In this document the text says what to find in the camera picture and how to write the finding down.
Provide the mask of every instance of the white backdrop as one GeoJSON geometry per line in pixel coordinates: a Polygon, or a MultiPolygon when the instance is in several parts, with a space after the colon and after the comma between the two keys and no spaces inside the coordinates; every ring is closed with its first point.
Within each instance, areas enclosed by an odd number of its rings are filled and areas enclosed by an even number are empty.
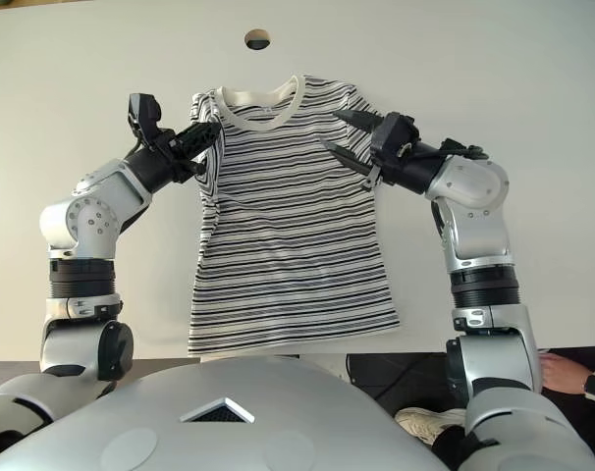
{"type": "MultiPolygon", "coordinates": [[[[540,346],[595,344],[595,0],[94,0],[0,12],[0,360],[36,359],[48,292],[42,208],[134,140],[128,94],[164,127],[219,85],[266,90],[294,73],[356,83],[423,138],[483,146],[510,174],[506,217],[540,346]],[[244,34],[266,28],[259,52],[244,34]]],[[[441,350],[448,277],[428,202],[377,195],[403,327],[295,352],[441,350]]],[[[200,205],[157,194],[119,243],[136,357],[185,356],[200,205]]]]}

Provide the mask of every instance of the white collar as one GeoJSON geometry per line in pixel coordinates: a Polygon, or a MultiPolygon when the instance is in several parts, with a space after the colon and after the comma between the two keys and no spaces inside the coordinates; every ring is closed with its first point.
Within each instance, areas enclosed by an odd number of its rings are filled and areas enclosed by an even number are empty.
{"type": "Polygon", "coordinates": [[[293,76],[275,90],[266,93],[232,90],[221,86],[215,90],[215,101],[217,102],[221,116],[233,126],[246,131],[271,131],[280,127],[291,118],[301,104],[304,90],[304,76],[293,76]],[[226,103],[228,102],[232,106],[273,106],[290,96],[293,92],[295,92],[295,95],[289,106],[278,116],[264,123],[244,120],[234,114],[226,103]]]}

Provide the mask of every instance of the vent grille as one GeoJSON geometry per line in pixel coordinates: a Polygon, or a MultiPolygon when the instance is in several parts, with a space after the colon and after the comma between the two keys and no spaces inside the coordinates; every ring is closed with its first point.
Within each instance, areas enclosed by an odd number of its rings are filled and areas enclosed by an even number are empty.
{"type": "Polygon", "coordinates": [[[233,400],[222,397],[180,417],[180,422],[233,422],[252,424],[254,416],[233,400]]]}
{"type": "Polygon", "coordinates": [[[199,417],[189,420],[189,422],[244,422],[244,420],[230,410],[228,406],[222,405],[221,407],[217,407],[199,417]]]}

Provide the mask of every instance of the human hand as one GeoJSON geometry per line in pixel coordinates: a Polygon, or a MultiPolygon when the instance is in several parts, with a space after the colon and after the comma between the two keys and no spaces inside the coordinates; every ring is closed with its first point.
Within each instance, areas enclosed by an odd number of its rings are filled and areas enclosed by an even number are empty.
{"type": "Polygon", "coordinates": [[[540,354],[544,388],[558,393],[583,394],[588,376],[592,374],[585,366],[555,353],[540,354]]]}

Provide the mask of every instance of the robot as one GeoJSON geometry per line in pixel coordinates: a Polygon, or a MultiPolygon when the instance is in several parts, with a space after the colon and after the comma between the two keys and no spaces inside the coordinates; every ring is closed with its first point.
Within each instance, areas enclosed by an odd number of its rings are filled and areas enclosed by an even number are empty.
{"type": "MultiPolygon", "coordinates": [[[[343,110],[371,132],[371,162],[322,144],[346,167],[424,194],[451,278],[449,384],[467,403],[461,471],[594,471],[595,458],[539,394],[541,373],[502,215],[506,172],[480,147],[420,140],[413,118],[343,110]]],[[[117,321],[118,236],[170,182],[204,173],[221,132],[195,123],[159,129],[152,95],[130,97],[136,146],[47,207],[51,297],[41,373],[0,386],[0,470],[445,470],[360,390],[294,358],[215,360],[161,371],[115,389],[133,337],[117,321]]]]}

